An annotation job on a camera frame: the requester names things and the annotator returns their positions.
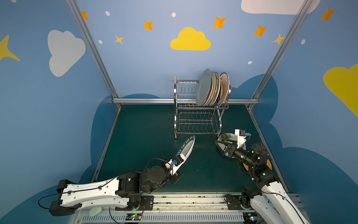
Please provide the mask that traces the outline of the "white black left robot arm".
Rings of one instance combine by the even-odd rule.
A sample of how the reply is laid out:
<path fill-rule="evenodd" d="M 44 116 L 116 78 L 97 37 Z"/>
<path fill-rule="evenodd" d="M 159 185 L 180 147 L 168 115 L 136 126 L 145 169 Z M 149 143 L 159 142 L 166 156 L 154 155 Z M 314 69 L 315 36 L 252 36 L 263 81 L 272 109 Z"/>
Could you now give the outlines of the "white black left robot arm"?
<path fill-rule="evenodd" d="M 52 216 L 68 216 L 75 211 L 94 207 L 115 207 L 129 211 L 141 206 L 143 194 L 151 194 L 167 182 L 175 184 L 181 178 L 166 166 L 154 166 L 144 170 L 131 170 L 112 179 L 88 184 L 76 184 L 67 179 L 57 187 L 59 195 L 50 205 Z"/>

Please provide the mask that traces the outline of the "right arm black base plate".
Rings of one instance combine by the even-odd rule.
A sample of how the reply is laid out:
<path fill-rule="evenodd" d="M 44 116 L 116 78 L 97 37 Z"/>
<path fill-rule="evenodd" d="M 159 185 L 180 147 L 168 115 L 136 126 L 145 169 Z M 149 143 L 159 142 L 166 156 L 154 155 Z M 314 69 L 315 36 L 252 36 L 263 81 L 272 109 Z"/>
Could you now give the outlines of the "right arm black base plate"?
<path fill-rule="evenodd" d="M 250 210 L 249 198 L 246 195 L 226 194 L 224 201 L 227 203 L 229 210 Z"/>

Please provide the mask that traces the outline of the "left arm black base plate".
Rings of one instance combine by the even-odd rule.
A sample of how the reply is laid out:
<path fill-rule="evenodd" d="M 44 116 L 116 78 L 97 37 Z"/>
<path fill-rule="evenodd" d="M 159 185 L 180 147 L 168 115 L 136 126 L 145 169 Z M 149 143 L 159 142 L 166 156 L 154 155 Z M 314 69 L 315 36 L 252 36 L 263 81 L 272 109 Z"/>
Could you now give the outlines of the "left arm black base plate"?
<path fill-rule="evenodd" d="M 154 196 L 130 197 L 124 208 L 115 207 L 116 211 L 153 210 Z"/>

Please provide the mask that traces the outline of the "plain grey-green plate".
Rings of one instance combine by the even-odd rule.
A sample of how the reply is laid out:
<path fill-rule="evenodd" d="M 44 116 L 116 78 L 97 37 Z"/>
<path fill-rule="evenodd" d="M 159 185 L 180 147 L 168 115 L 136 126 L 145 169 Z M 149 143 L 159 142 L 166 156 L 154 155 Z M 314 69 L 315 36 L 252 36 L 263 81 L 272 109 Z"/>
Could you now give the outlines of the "plain grey-green plate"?
<path fill-rule="evenodd" d="M 197 86 L 196 90 L 196 104 L 197 106 L 203 106 L 208 99 L 208 96 L 211 91 L 212 85 L 212 75 L 211 70 L 206 69 L 204 70 Z"/>

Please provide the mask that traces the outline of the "white plate floral sprigs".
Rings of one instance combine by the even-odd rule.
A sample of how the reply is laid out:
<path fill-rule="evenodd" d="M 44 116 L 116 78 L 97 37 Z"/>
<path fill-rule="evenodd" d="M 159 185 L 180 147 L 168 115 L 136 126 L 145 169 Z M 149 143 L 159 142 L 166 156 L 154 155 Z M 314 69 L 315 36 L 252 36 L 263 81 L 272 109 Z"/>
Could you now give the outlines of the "white plate floral sprigs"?
<path fill-rule="evenodd" d="M 217 72 L 213 72 L 212 73 L 212 78 L 213 78 L 213 90 L 211 91 L 211 95 L 210 95 L 210 99 L 209 99 L 209 106 L 213 106 L 215 101 L 216 101 L 216 93 L 217 93 L 217 89 L 218 89 L 218 78 L 219 78 L 219 74 Z"/>

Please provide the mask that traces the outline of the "white plate orange sunburst edge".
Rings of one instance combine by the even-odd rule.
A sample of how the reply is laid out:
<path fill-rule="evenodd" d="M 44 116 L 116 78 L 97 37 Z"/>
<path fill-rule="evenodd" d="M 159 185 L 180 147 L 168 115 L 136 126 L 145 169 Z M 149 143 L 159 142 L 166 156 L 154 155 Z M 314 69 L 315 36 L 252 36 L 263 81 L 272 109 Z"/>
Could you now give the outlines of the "white plate orange sunburst edge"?
<path fill-rule="evenodd" d="M 210 84 L 209 92 L 208 92 L 208 95 L 207 95 L 207 98 L 206 98 L 206 101 L 205 101 L 204 106 L 208 106 L 208 105 L 209 105 L 209 102 L 210 102 L 210 99 L 211 99 L 211 93 L 212 93 L 212 91 L 213 91 L 213 88 L 214 88 L 213 76 L 211 76 L 211 84 Z"/>

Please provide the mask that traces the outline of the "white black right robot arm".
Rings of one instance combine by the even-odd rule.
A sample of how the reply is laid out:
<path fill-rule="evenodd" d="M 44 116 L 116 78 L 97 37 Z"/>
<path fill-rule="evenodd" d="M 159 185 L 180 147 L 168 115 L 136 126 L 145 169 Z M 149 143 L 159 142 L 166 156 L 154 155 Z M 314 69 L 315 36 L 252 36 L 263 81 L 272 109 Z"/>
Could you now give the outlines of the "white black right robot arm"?
<path fill-rule="evenodd" d="M 245 150 L 235 140 L 218 139 L 215 144 L 222 155 L 242 163 L 256 185 L 255 188 L 242 190 L 239 199 L 242 208 L 252 208 L 267 224 L 309 223 L 268 165 L 269 153 L 264 145 L 256 143 L 250 150 Z"/>

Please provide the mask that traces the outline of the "pale green sunflower plate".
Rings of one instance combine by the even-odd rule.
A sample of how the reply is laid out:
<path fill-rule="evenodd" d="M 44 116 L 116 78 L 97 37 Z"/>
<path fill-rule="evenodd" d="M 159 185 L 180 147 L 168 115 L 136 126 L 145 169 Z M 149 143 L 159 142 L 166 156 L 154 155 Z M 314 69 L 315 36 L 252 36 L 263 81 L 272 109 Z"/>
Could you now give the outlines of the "pale green sunflower plate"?
<path fill-rule="evenodd" d="M 237 137 L 233 133 L 224 133 L 220 135 L 217 140 L 230 141 L 232 142 L 232 146 L 237 147 Z"/>

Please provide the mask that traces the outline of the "white plate green lettered rim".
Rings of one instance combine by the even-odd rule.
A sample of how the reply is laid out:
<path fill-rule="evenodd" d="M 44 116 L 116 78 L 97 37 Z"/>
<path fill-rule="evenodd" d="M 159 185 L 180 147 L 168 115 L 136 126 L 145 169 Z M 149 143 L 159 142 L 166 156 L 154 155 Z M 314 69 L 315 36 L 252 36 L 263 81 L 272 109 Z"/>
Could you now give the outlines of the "white plate green lettered rim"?
<path fill-rule="evenodd" d="M 176 161 L 175 166 L 180 166 L 184 163 L 190 156 L 191 152 L 193 151 L 195 144 L 195 136 L 190 136 L 181 146 L 179 149 L 174 161 Z"/>

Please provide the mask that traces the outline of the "stainless steel dish rack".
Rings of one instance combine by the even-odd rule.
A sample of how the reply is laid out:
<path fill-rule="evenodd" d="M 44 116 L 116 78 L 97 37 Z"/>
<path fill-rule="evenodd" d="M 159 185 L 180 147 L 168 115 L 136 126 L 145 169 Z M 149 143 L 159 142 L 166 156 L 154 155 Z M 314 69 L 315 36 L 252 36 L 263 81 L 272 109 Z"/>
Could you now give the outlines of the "stainless steel dish rack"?
<path fill-rule="evenodd" d="M 174 138 L 179 134 L 216 134 L 222 132 L 222 117 L 228 102 L 220 106 L 197 106 L 197 80 L 174 78 Z"/>

